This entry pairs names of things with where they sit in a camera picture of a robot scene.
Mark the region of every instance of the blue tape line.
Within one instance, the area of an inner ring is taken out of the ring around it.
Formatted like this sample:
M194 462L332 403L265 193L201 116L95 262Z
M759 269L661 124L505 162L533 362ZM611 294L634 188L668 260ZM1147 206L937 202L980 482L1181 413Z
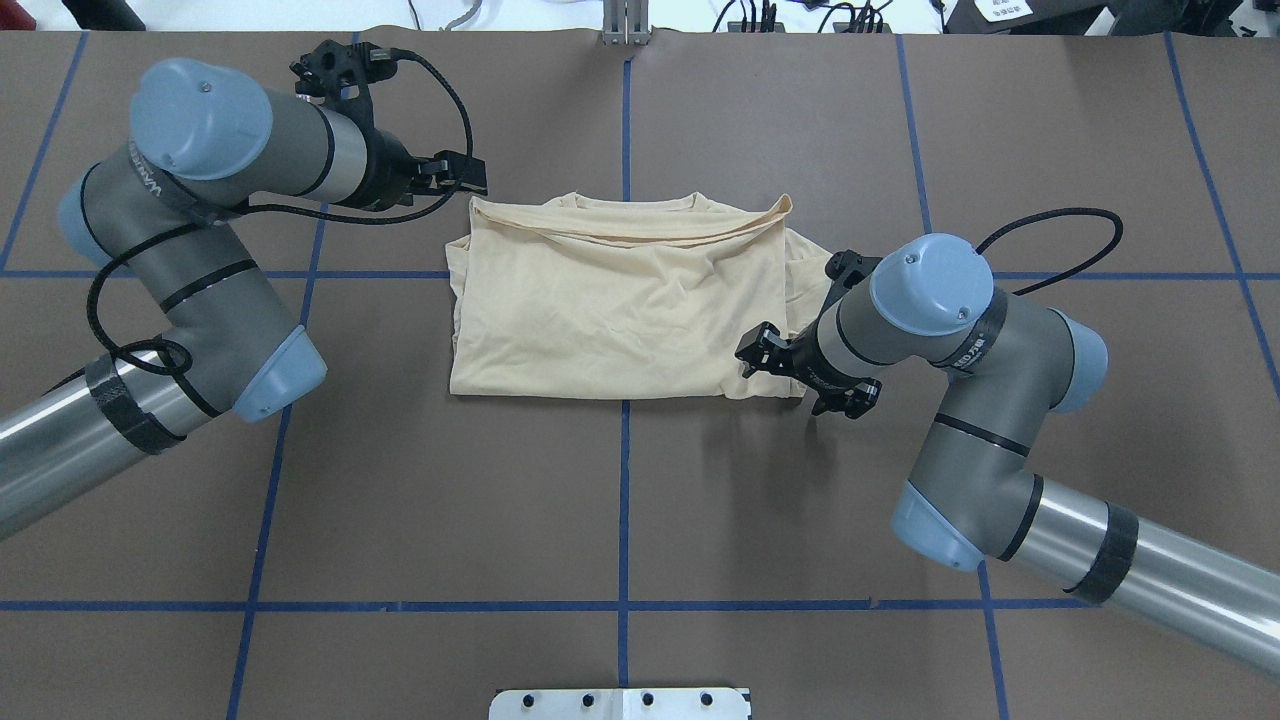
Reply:
M0 612L244 612L248 602L134 600L0 600ZM613 600L275 601L253 612L617 612ZM993 598L993 610L1096 610L1071 598ZM869 612L984 610L983 600L630 600L628 612Z
M1001 272L992 273L1002 281L1042 281L1059 273ZM1070 279L1080 281L1234 281L1235 273L1079 273Z
M1231 266L1235 268L1235 277L1240 283L1240 295L1244 296L1244 305L1249 310L1249 322L1253 324L1253 334L1258 338L1262 348L1262 360L1267 365L1271 375L1271 388L1280 400L1280 372L1276 370L1275 357L1271 355L1271 343L1267 333L1262 329L1262 319L1258 316L1258 307L1253 304L1253 292L1244 275L1244 266L1240 264L1240 254L1235 249L1235 238L1231 237L1231 227L1226 223L1226 213L1222 210L1222 200L1217 195L1217 184L1213 174L1208 169L1208 160L1201 147L1199 133L1196 132L1196 122L1192 119L1192 109L1187 102L1187 88L1183 86L1183 73L1178 68L1178 53L1174 51L1174 36L1165 32L1165 51L1169 54L1169 68L1174 73L1174 90L1178 91L1178 104L1183 108L1183 120L1187 123L1187 135L1190 136L1192 149L1196 150L1196 161L1199 163L1201 174L1204 176L1204 186L1208 188L1208 197L1213 202L1213 214L1217 215L1217 227L1222 231L1222 240L1226 242L1226 252L1231 256Z
M0 600L0 612L243 612L243 602L150 600Z
M27 174L27 184L22 188L22 197L18 199L18 209L14 210L13 222L9 223L9 234L5 236L4 247L0 247L0 269L9 263L9 254L13 252L13 243L18 240L18 228L22 227L22 215L27 211L27 201L36 188L36 178L40 177L40 167L45 163L45 154L49 152L49 142L54 138L54 128L58 127L58 118L63 114L63 105L67 104L67 94L72 88L72 78L79 68L79 59L84 54L84 44L88 42L88 32L81 32L79 42L76 44L76 53L72 55L72 64L67 68L67 77L63 78L63 88L58 92L58 101L54 102L54 111L49 114L49 124L45 126L45 137L36 150L36 160L31 164L31 173Z
M865 600L635 600L634 612L859 612L873 610Z
M618 687L628 683L631 611L631 401L622 401L618 452Z
M902 36L895 35L897 45L897 72L902 77L902 102L906 105L906 132L911 138L911 160L915 163L915 190L920 195L920 219L924 233L933 232L933 219L929 217L929 195L924 190L924 161L920 159L920 140L915 133L915 109L911 104L911 78L906 72L906 46Z
M449 279L448 270L316 270L311 273L317 279L360 279L360 281L412 281Z
M1000 660L1000 638L996 637L996 610L991 600L987 561L978 564L978 588L982 591L982 615L987 621L987 650L991 652L991 676L996 684L996 708L1000 720L1009 720L1009 698L1005 694L1005 667Z
M259 602L257 612L617 612L612 600L444 602Z
M1100 605L1087 605L1069 597L1029 597L992 600L992 610L1096 610Z
M266 543L271 538L271 518L275 514L275 496L280 487L280 469L284 466L284 436L289 432L289 419L293 406L288 405L280 413L280 429L275 434L275 454L271 459L271 477L266 484L266 500L262 503L262 523L257 529L257 552L253 556L253 573L248 582L248 600L244 606L244 624L241 626L241 644L236 653L236 673L232 675L232 694L227 703L227 717L233 720L239 711L241 689L244 685L244 667L248 665L248 648L253 639L253 618L259 591L262 587L262 566L266 562Z
M124 270L124 268L120 268L116 275L120 275ZM0 270L0 278L13 279L93 279L96 274L93 270Z
M622 63L622 200L631 202L631 60Z
M329 211L329 204L320 205L321 213ZM311 265L307 268L307 287L302 291L302 311L298 314L298 323L307 324L311 318L311 296L316 290L316 274L320 269L320 252L324 251L324 220L316 220L316 234L311 242Z

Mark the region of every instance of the beige t-shirt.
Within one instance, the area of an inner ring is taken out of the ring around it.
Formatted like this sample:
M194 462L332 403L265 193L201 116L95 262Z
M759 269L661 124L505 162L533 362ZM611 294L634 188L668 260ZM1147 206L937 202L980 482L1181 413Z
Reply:
M786 227L791 199L748 213L691 195L545 205L471 200L471 234L444 249L456 395L643 400L799 397L741 377L733 351L768 320L818 315L829 252Z

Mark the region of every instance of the white label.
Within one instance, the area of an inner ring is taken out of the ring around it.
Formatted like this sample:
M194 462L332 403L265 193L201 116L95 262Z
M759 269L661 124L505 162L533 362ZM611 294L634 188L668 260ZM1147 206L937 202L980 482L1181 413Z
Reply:
M988 23L1011 20L1032 14L1032 6L1027 0L974 0L978 12L987 18Z

